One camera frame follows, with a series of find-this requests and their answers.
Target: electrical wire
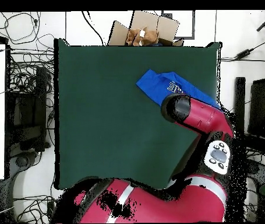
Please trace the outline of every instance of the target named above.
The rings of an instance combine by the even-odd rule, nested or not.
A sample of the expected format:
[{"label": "electrical wire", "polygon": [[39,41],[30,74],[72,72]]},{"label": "electrical wire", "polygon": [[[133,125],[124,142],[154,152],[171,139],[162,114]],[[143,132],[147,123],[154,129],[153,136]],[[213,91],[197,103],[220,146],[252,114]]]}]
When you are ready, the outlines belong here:
[{"label": "electrical wire", "polygon": [[[43,221],[43,216],[46,216],[48,218],[48,220],[50,221],[51,219],[51,216],[52,214],[48,214],[47,212],[43,212],[41,207],[40,207],[40,204],[42,202],[46,202],[46,203],[49,203],[49,202],[55,202],[56,200],[54,198],[52,198],[51,196],[46,196],[46,195],[41,195],[41,196],[35,196],[35,197],[25,197],[25,198],[14,198],[13,201],[28,201],[28,200],[33,200],[33,202],[24,209],[24,211],[19,214],[17,216],[17,222],[21,222],[21,219],[22,217],[27,214],[27,213],[30,213],[31,216],[34,218],[33,220],[29,220],[27,221],[26,223],[29,223],[29,222],[34,222],[35,221],[35,224],[38,224],[39,221],[41,221],[42,224],[45,224],[44,221]],[[36,216],[33,214],[33,212],[37,212],[39,214],[39,219],[36,218]]]},{"label": "electrical wire", "polygon": [[236,58],[222,58],[221,62],[234,62],[234,61],[250,61],[250,62],[265,62],[265,60],[261,59],[236,59]]},{"label": "electrical wire", "polygon": [[13,207],[10,207],[9,209],[4,209],[3,211],[0,211],[0,214],[1,213],[5,213],[5,212],[7,212],[7,211],[10,211],[11,209],[13,209],[14,208],[14,206]]},{"label": "electrical wire", "polygon": [[55,172],[54,172],[54,178],[52,179],[52,183],[51,183],[51,197],[52,197],[52,186],[54,185],[54,181],[55,181]]},{"label": "electrical wire", "polygon": [[48,134],[50,135],[51,143],[53,144],[53,146],[55,146],[54,142],[53,142],[52,139],[51,139],[50,124],[48,124],[48,121],[47,121],[47,130],[48,130]]},{"label": "electrical wire", "polygon": [[23,48],[11,48],[12,51],[16,51],[16,50],[22,50],[22,51],[47,51],[47,50],[36,50],[36,49],[23,49]]},{"label": "electrical wire", "polygon": [[67,12],[65,11],[65,40],[66,40],[66,34],[67,34]]},{"label": "electrical wire", "polygon": [[214,42],[216,42],[216,25],[217,25],[217,10],[215,10],[215,32],[214,32]]},{"label": "electrical wire", "polygon": [[42,157],[42,152],[41,152],[41,154],[40,154],[39,162],[36,163],[36,164],[34,164],[34,165],[32,165],[32,166],[36,166],[36,165],[38,165],[38,164],[40,163],[40,161],[41,161],[41,157]]},{"label": "electrical wire", "polygon": [[[35,41],[35,39],[37,38],[37,35],[38,35],[38,33],[39,33],[41,13],[40,13],[40,15],[39,15],[38,12],[37,12],[38,19],[33,18],[31,14],[28,14],[28,13],[25,13],[25,12],[22,12],[22,13],[17,14],[17,15],[13,15],[13,16],[11,16],[11,17],[9,17],[9,18],[7,18],[7,17],[3,14],[3,12],[0,12],[0,13],[1,13],[2,16],[6,19],[6,20],[5,20],[5,24],[4,24],[4,28],[0,28],[0,29],[5,29],[7,35],[3,34],[2,32],[0,32],[0,33],[1,33],[4,37],[8,38],[8,39],[11,41],[12,44],[14,44],[14,45],[27,44],[27,43],[31,43],[31,42]],[[33,29],[32,29],[32,32],[31,32],[29,35],[24,36],[24,37],[22,37],[22,38],[19,38],[19,39],[17,39],[17,40],[14,40],[14,39],[11,38],[10,34],[8,33],[8,31],[7,31],[7,27],[9,26],[9,20],[10,20],[11,18],[17,17],[17,16],[19,16],[19,15],[28,15],[28,16],[30,16],[30,17],[31,17],[31,20],[33,19],[33,20],[35,21],[35,23],[38,23],[38,30],[37,30],[37,32],[35,32],[35,26],[32,25],[32,26],[33,26]],[[25,39],[25,38],[27,38],[27,37],[30,37],[30,36],[33,34],[33,32],[35,32],[35,37],[34,37],[34,39],[32,39],[31,41],[26,41],[26,42],[21,42],[21,43],[14,43],[14,41],[23,40],[23,39]]]},{"label": "electrical wire", "polygon": [[94,28],[94,27],[90,24],[90,22],[87,20],[87,18],[85,17],[83,11],[82,11],[82,14],[83,14],[84,19],[85,19],[86,22],[88,23],[88,25],[89,25],[89,26],[94,30],[94,32],[99,36],[99,38],[100,38],[100,40],[101,40],[101,43],[102,43],[102,45],[104,46],[104,44],[103,44],[103,40],[102,40],[100,34],[95,30],[95,28]]},{"label": "electrical wire", "polygon": [[36,95],[41,97],[44,93],[52,94],[54,92],[54,85],[51,79],[54,75],[54,58],[49,58],[48,54],[49,49],[39,53],[39,55],[32,54],[30,52],[18,52],[13,55],[22,55],[23,61],[16,62],[11,55],[11,66],[10,66],[10,85],[15,86],[18,89],[18,93],[31,93],[35,94],[36,86],[36,70],[37,68],[44,67],[48,72],[48,81],[47,81],[47,91],[41,92],[41,95]]},{"label": "electrical wire", "polygon": [[[241,61],[241,60],[242,60],[242,61],[247,61],[246,59],[242,59],[242,58],[247,57],[252,51],[254,51],[255,49],[257,49],[258,47],[260,47],[260,46],[262,46],[262,45],[264,45],[264,44],[265,44],[265,42],[263,42],[263,43],[257,45],[257,46],[254,47],[254,48],[246,49],[246,50],[240,52],[239,54],[237,54],[236,56],[234,56],[234,57],[233,57],[234,59],[232,58],[233,60],[231,60],[231,61],[228,61],[229,58],[223,58],[222,61],[223,61],[223,62],[232,62],[232,61]],[[265,60],[249,60],[249,61],[265,62]]]},{"label": "electrical wire", "polygon": [[255,215],[257,214],[257,209],[255,207],[257,207],[256,204],[245,204],[244,207],[246,208],[246,215],[248,214],[248,211],[251,211],[252,213],[254,213]]},{"label": "electrical wire", "polygon": [[[265,98],[265,96],[261,97],[261,99],[262,99],[262,98]],[[248,104],[248,103],[251,102],[251,101],[252,101],[252,100],[249,100],[249,101],[245,102],[244,104]],[[230,111],[232,111],[234,108],[235,108],[235,107],[233,107],[232,109],[230,109]]]},{"label": "electrical wire", "polygon": [[50,98],[46,98],[46,99],[47,99],[47,100],[50,100],[51,103],[52,103],[51,106],[49,106],[48,104],[46,104],[46,106],[47,106],[48,108],[53,108],[53,107],[55,106],[55,104],[54,104],[54,102],[52,101],[52,99],[50,99]]},{"label": "electrical wire", "polygon": [[247,151],[246,152],[247,158],[252,157],[252,156],[256,156],[256,155],[260,155],[261,157],[260,157],[260,161],[258,163],[262,164],[263,157],[265,157],[265,153],[264,152],[260,152],[258,150],[251,149],[251,148],[246,149],[246,151]]}]

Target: blue towel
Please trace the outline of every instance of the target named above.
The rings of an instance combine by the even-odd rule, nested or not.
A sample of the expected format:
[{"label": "blue towel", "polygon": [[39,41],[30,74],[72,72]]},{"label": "blue towel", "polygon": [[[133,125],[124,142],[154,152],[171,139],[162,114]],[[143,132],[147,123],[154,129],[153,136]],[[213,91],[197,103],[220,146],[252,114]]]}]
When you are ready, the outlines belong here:
[{"label": "blue towel", "polygon": [[172,93],[184,93],[220,109],[220,106],[214,99],[194,87],[190,82],[181,78],[175,72],[157,74],[149,69],[136,84],[159,106],[161,106],[162,101],[168,95]]}]

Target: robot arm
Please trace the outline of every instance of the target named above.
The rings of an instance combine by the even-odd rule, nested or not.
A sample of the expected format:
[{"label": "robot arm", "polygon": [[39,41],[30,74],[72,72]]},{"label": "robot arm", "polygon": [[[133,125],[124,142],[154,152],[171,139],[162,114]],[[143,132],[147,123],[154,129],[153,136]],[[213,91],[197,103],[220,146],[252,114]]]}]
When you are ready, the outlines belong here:
[{"label": "robot arm", "polygon": [[222,111],[185,94],[167,96],[161,105],[161,113],[166,120],[200,134],[220,131],[234,136],[232,126]]}]

